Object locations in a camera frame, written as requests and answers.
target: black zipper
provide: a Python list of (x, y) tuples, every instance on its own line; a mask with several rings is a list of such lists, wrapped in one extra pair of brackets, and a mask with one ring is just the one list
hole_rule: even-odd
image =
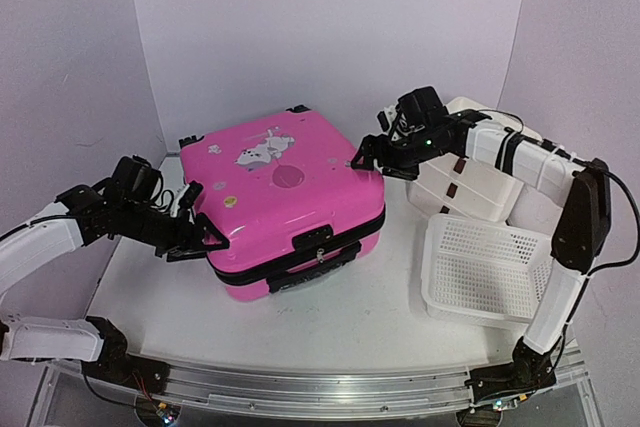
[(368, 237), (371, 234), (375, 234), (384, 225), (384, 219), (385, 209), (383, 208), (380, 215), (378, 215), (376, 218), (365, 222), (358, 227), (345, 230), (341, 234), (333, 236), (322, 245), (317, 245), (306, 250), (291, 252), (290, 254), (286, 254), (282, 257), (278, 257), (277, 259), (273, 259), (263, 264), (256, 265), (255, 267), (243, 270), (242, 272), (223, 272), (217, 269), (215, 265), (213, 265), (211, 260), (209, 260), (209, 256), (207, 256), (207, 260), (222, 282), (227, 285), (241, 287), (243, 285), (249, 285), (253, 284), (254, 282), (264, 280), (268, 276), (280, 272), (285, 272), (287, 270), (298, 267), (301, 264), (315, 260), (317, 258), (317, 252), (319, 248), (324, 249), (325, 254), (329, 254), (335, 250), (347, 247), (348, 245), (353, 244), (360, 239)]

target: white cartoon animal print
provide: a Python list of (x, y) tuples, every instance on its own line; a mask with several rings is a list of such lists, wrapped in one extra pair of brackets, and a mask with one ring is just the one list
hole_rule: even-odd
[(274, 159), (282, 157), (282, 153), (291, 147), (295, 139), (289, 135), (273, 135), (267, 130), (267, 138), (252, 149), (245, 149), (240, 153), (236, 164), (246, 168), (249, 172), (269, 165)]

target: white container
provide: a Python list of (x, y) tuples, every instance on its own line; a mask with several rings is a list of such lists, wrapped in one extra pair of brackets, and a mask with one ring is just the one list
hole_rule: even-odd
[(452, 215), (429, 219), (421, 278), (431, 317), (503, 329), (529, 323), (550, 272), (547, 235)]
[[(447, 104), (450, 113), (465, 109), (489, 110), (466, 97), (457, 97)], [(490, 115), (506, 127), (520, 130), (517, 121), (491, 112)], [(540, 139), (540, 135), (525, 127), (523, 133)], [(420, 166), (420, 176), (407, 184), (407, 198), (425, 215), (449, 213), (492, 222), (504, 222), (518, 200), (522, 182), (492, 166), (465, 159), (460, 173), (454, 170), (459, 158), (447, 154)], [(451, 185), (455, 186), (453, 196)]]

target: yellow sticker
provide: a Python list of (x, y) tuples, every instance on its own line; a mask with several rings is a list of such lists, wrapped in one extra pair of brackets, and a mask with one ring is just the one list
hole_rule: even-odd
[(224, 199), (224, 206), (227, 209), (233, 208), (233, 206), (236, 205), (237, 203), (238, 203), (238, 198), (234, 197), (233, 195)]

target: black suitcase handle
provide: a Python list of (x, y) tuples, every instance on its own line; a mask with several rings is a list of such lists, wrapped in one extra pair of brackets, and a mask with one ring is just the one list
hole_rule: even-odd
[(267, 284), (269, 285), (269, 292), (272, 294), (279, 290), (289, 289), (296, 285), (303, 284), (309, 280), (317, 279), (318, 277), (342, 267), (347, 262), (354, 260), (362, 250), (362, 244), (356, 242), (348, 247), (345, 247), (340, 251), (338, 255), (332, 257), (324, 262), (318, 262), (317, 265), (309, 267), (298, 272), (289, 273), (282, 272), (272, 277), (267, 277)]

